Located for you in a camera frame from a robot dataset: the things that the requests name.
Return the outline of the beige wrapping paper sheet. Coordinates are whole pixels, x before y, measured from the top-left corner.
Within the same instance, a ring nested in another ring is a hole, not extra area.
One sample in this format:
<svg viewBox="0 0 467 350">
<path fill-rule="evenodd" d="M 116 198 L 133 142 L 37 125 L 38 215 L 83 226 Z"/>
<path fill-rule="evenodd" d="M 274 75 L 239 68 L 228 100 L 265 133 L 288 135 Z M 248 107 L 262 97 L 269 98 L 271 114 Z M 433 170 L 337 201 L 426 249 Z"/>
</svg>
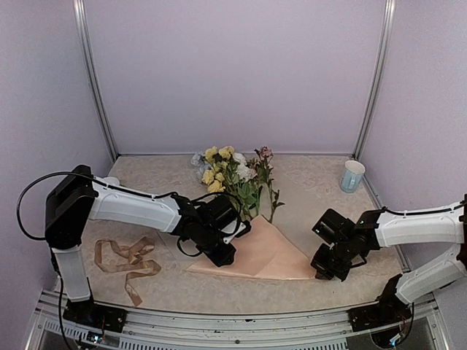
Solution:
<svg viewBox="0 0 467 350">
<path fill-rule="evenodd" d="M 252 230 L 232 240 L 236 248 L 232 264 L 217 267 L 205 255 L 191 258 L 177 248 L 177 238 L 167 233 L 161 239 L 185 270 L 216 276 L 268 280 L 310 280 L 315 269 L 309 258 L 262 216 L 252 220 Z"/>
</svg>

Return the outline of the white rose fake flower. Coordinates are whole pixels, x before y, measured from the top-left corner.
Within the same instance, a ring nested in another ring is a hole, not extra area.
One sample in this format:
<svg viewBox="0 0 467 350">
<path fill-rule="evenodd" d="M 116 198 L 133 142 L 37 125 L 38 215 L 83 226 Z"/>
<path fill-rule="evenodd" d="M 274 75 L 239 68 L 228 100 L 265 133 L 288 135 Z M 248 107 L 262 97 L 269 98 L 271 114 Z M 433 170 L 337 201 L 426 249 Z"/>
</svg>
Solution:
<svg viewBox="0 0 467 350">
<path fill-rule="evenodd" d="M 256 170 L 256 159 L 248 160 L 241 153 L 234 153 L 233 159 L 237 163 L 236 183 L 238 196 L 243 200 L 248 215 L 253 218 L 260 214 L 260 196 L 262 185 Z"/>
</svg>

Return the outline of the yellow rose fake flower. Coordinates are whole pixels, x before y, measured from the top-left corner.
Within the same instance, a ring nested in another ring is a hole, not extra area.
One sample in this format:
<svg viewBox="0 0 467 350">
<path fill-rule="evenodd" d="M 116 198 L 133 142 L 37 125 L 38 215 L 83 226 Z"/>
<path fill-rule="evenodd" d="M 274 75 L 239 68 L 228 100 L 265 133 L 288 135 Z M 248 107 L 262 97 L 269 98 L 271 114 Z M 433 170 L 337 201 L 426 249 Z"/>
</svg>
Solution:
<svg viewBox="0 0 467 350">
<path fill-rule="evenodd" d="M 207 186 L 209 193 L 229 193 L 241 202 L 234 202 L 245 219 L 251 219 L 248 211 L 244 207 L 243 200 L 238 196 L 236 183 L 239 181 L 236 177 L 237 163 L 234 160 L 234 153 L 238 153 L 232 146 L 225 146 L 220 149 L 217 147 L 208 148 L 204 152 L 204 157 L 211 165 L 210 170 L 206 170 L 202 177 L 202 182 Z"/>
</svg>

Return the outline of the pink fake flower stem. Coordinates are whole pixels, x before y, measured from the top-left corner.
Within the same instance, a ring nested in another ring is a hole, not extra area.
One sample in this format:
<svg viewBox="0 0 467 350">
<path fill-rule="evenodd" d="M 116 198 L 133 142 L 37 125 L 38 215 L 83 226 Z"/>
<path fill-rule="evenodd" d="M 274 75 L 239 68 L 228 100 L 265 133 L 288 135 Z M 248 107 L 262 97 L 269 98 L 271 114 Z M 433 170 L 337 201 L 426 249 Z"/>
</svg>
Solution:
<svg viewBox="0 0 467 350">
<path fill-rule="evenodd" d="M 262 194 L 265 193 L 269 200 L 270 213 L 267 219 L 270 223 L 273 223 L 274 215 L 276 210 L 280 206 L 284 206 L 285 203 L 280 200 L 280 190 L 274 188 L 274 178 L 272 177 L 272 171 L 274 168 L 270 165 L 269 160 L 266 157 L 254 159 L 253 168 L 256 171 L 256 177 L 254 183 L 257 187 L 256 190 L 256 204 L 255 210 L 260 213 L 260 203 Z"/>
</svg>

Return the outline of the blue hydrangea fake flower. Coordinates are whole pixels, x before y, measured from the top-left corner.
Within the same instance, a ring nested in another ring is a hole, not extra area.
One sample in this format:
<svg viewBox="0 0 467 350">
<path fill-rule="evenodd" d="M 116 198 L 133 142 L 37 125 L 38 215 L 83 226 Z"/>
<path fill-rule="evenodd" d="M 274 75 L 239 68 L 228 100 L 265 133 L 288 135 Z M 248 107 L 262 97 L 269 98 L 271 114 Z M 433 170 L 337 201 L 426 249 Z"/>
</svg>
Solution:
<svg viewBox="0 0 467 350">
<path fill-rule="evenodd" d="M 203 152 L 197 152 L 195 153 L 191 160 L 190 160 L 190 164 L 196 169 L 196 178 L 201 181 L 202 180 L 202 177 L 204 175 L 204 172 L 206 170 L 210 170 L 211 169 L 211 165 L 209 164 L 209 162 L 206 160 L 206 158 L 204 157 L 204 153 Z"/>
</svg>

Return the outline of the mauve bud fake flower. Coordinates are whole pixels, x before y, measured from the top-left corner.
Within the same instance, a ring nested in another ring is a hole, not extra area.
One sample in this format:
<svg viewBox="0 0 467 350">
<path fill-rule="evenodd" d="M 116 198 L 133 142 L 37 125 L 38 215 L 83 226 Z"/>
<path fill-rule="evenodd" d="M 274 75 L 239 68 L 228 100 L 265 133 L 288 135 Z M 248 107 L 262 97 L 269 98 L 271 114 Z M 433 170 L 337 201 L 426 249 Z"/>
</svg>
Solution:
<svg viewBox="0 0 467 350">
<path fill-rule="evenodd" d="M 262 146 L 259 149 L 255 149 L 255 154 L 258 158 L 255 165 L 256 169 L 270 169 L 270 160 L 274 156 L 272 150 L 269 149 L 267 146 Z"/>
</svg>

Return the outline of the tan satin ribbon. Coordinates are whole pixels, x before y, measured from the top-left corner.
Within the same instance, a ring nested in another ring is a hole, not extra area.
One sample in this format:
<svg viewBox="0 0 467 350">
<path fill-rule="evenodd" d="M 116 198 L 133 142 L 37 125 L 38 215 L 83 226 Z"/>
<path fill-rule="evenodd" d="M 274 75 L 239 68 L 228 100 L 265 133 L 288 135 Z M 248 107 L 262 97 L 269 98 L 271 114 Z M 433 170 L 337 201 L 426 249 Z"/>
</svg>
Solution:
<svg viewBox="0 0 467 350">
<path fill-rule="evenodd" d="M 106 264 L 103 260 L 103 248 L 109 244 L 110 249 L 125 262 L 121 264 Z M 161 272 L 161 266 L 153 259 L 144 257 L 155 248 L 155 241 L 147 236 L 139 239 L 131 246 L 121 246 L 118 242 L 109 239 L 101 239 L 95 243 L 94 263 L 105 273 L 126 273 L 124 290 L 131 299 L 134 307 L 142 304 L 143 300 L 135 287 L 131 284 L 134 279 L 156 276 Z"/>
</svg>

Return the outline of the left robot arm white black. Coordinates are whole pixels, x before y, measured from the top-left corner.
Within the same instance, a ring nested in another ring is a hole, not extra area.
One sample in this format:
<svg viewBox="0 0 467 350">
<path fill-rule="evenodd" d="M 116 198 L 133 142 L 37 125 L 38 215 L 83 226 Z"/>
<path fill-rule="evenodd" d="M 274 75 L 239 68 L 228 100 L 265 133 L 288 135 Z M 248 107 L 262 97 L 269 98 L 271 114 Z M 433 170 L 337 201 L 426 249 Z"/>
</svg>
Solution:
<svg viewBox="0 0 467 350">
<path fill-rule="evenodd" d="M 120 185 L 111 178 L 94 176 L 89 166 L 59 171 L 62 181 L 45 202 L 46 241 L 72 309 L 86 324 L 95 324 L 102 309 L 92 292 L 82 260 L 82 233 L 90 220 L 109 220 L 156 229 L 192 241 L 217 267 L 234 261 L 232 244 L 250 231 L 241 220 L 239 200 L 215 192 L 191 200 L 176 192 L 154 195 Z"/>
</svg>

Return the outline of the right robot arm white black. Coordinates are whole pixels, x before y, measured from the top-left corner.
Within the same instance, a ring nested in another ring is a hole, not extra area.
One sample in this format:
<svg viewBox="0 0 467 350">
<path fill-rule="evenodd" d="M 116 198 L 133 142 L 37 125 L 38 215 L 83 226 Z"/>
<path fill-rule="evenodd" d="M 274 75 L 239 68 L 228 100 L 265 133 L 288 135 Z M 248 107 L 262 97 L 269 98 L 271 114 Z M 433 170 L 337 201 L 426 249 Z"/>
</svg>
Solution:
<svg viewBox="0 0 467 350">
<path fill-rule="evenodd" d="M 363 212 L 356 222 L 328 209 L 312 230 L 324 242 L 311 266 L 317 279 L 326 280 L 344 281 L 357 266 L 353 260 L 360 257 L 366 263 L 371 251 L 404 244 L 451 244 L 437 258 L 387 282 L 373 308 L 374 318 L 382 324 L 399 315 L 402 306 L 466 277 L 466 201 L 421 211 L 383 207 Z"/>
</svg>

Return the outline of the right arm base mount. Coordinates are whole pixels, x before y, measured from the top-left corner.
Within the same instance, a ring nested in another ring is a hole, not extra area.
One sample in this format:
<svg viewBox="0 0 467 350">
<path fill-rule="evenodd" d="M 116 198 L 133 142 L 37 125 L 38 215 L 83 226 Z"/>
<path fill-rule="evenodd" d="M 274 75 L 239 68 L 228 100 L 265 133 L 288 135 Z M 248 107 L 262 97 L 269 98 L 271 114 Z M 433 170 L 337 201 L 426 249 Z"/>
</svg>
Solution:
<svg viewBox="0 0 467 350">
<path fill-rule="evenodd" d="M 353 332 L 370 330 L 389 324 L 402 322 L 412 317 L 412 310 L 404 304 L 376 303 L 351 308 L 348 312 Z"/>
</svg>

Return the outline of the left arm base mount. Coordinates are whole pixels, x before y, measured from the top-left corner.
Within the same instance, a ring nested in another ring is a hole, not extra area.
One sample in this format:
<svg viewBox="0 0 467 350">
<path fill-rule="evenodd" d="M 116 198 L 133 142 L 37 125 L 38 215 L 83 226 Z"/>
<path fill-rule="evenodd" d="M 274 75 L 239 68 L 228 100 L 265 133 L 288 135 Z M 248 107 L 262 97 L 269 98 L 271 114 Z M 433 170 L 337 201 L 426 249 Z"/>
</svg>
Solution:
<svg viewBox="0 0 467 350">
<path fill-rule="evenodd" d="M 63 312 L 63 318 L 66 321 L 115 333 L 123 331 L 126 317 L 127 311 L 122 308 L 95 303 L 84 306 L 71 303 L 65 307 Z"/>
</svg>

